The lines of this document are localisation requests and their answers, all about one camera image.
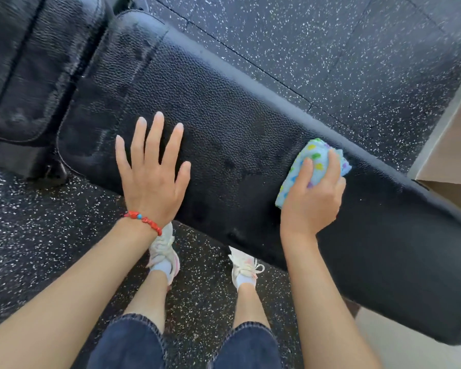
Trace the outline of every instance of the forearm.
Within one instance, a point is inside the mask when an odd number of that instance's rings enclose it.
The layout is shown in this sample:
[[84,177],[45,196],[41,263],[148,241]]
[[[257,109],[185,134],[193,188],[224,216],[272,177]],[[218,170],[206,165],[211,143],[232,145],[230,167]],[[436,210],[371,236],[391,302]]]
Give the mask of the forearm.
[[118,221],[61,277],[0,325],[0,369],[69,368],[155,236],[138,220]]
[[291,239],[283,245],[305,367],[380,368],[344,304],[316,240]]

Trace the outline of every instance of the leg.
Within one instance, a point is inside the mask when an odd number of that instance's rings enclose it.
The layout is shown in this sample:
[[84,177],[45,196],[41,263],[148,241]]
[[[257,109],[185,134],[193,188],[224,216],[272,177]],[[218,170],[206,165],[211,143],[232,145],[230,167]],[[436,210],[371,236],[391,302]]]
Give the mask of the leg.
[[219,354],[209,364],[214,369],[280,369],[278,343],[270,330],[261,301],[256,293],[259,264],[251,256],[230,248],[233,283],[237,289],[234,328]]
[[90,355],[87,369],[160,369],[165,366],[162,332],[166,293],[179,271],[173,240],[169,223],[150,245],[150,273],[123,316],[107,327]]

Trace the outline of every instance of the red bracelet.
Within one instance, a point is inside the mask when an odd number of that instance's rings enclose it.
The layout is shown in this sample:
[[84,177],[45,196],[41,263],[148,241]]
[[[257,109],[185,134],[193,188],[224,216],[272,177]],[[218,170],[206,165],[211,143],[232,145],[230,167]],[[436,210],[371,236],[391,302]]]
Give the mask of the red bracelet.
[[150,225],[150,227],[157,232],[157,235],[162,235],[162,229],[159,228],[159,226],[154,223],[152,220],[150,220],[148,217],[143,217],[141,213],[136,212],[136,211],[128,211],[124,217],[129,217],[130,219],[138,219],[141,220],[142,223],[146,223]]

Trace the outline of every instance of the light blue cloth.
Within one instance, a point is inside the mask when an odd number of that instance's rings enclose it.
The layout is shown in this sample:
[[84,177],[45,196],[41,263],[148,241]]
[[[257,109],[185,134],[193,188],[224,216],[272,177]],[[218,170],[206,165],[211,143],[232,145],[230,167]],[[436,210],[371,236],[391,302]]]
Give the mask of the light blue cloth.
[[[295,158],[295,161],[290,168],[289,174],[280,187],[280,192],[278,193],[277,200],[275,201],[275,205],[277,207],[282,208],[290,188],[294,185],[295,179],[299,175],[300,167],[302,166],[302,162],[305,158],[311,158],[314,161],[314,172],[311,182],[309,183],[309,187],[317,185],[321,181],[321,179],[324,177],[324,174],[326,173],[326,170],[328,169],[328,150],[331,148],[332,147],[330,145],[328,145],[320,138],[316,138],[307,143],[305,148],[303,148],[299,155],[297,155]],[[352,167],[350,166],[350,163],[343,157],[343,150],[334,150],[340,157],[341,175],[345,176],[350,172]]]

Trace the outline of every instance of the seat cushion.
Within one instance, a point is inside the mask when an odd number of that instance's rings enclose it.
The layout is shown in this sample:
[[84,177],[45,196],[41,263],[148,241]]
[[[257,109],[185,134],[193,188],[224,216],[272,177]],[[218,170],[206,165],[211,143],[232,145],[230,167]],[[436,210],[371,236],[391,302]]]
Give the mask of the seat cushion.
[[102,0],[0,0],[0,140],[54,139],[105,24]]
[[108,29],[60,127],[59,153],[122,194],[115,137],[129,145],[137,117],[158,110],[163,144],[184,124],[179,163],[192,163],[176,218],[284,269],[280,185],[309,139],[343,149],[353,169],[338,219],[319,234],[339,290],[461,343],[461,211],[144,12],[123,13]]

